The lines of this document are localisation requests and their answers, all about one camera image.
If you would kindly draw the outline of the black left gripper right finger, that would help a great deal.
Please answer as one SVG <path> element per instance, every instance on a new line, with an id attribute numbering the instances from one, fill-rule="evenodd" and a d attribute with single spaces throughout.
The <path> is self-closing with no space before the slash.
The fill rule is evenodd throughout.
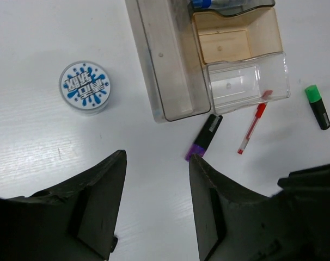
<path id="1" fill-rule="evenodd" d="M 330 260 L 330 164 L 295 171 L 264 196 L 192 156 L 200 260 Z"/>

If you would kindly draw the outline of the red gel pen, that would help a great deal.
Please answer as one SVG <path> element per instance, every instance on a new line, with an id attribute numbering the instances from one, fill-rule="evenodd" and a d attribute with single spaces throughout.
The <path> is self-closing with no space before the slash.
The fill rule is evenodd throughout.
<path id="1" fill-rule="evenodd" d="M 263 95 L 262 95 L 262 100 L 263 100 L 263 103 L 260 103 L 258 106 L 257 106 L 257 109 L 256 109 L 256 112 L 254 114 L 254 117 L 252 119 L 252 122 L 247 130 L 247 133 L 245 135 L 245 137 L 243 138 L 242 140 L 242 143 L 239 147 L 239 149 L 237 150 L 237 153 L 242 155 L 250 141 L 250 138 L 255 130 L 255 127 L 257 126 L 259 120 L 261 119 L 265 109 L 266 109 L 266 106 L 267 106 L 267 100 L 269 99 L 269 97 L 272 95 L 273 91 L 272 90 L 266 90 Z"/>

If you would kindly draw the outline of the green black highlighter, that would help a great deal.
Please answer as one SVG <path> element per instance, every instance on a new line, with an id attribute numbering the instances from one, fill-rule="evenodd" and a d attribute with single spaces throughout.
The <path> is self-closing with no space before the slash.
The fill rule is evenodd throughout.
<path id="1" fill-rule="evenodd" d="M 330 120 L 317 85 L 310 85 L 304 90 L 313 114 L 322 130 L 330 128 Z"/>

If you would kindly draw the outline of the round blue white tin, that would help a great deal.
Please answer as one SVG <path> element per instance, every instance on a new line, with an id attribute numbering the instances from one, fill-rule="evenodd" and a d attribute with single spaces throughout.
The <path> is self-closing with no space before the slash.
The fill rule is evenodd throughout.
<path id="1" fill-rule="evenodd" d="M 107 71 L 91 61 L 77 61 L 67 66 L 59 78 L 63 100 L 84 114 L 103 111 L 111 96 L 111 81 Z"/>

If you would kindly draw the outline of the blue capped marker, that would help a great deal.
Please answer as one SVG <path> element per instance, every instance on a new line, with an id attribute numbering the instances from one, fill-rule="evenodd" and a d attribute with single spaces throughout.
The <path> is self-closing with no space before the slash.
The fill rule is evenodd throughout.
<path id="1" fill-rule="evenodd" d="M 225 9 L 240 7 L 249 4 L 249 0 L 192 0 L 195 8 L 200 9 Z"/>

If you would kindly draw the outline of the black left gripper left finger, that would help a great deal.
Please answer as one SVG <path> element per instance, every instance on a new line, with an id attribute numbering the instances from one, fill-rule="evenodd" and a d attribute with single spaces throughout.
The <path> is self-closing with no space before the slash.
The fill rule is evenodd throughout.
<path id="1" fill-rule="evenodd" d="M 0 260 L 109 260 L 127 154 L 29 197 L 0 198 Z"/>

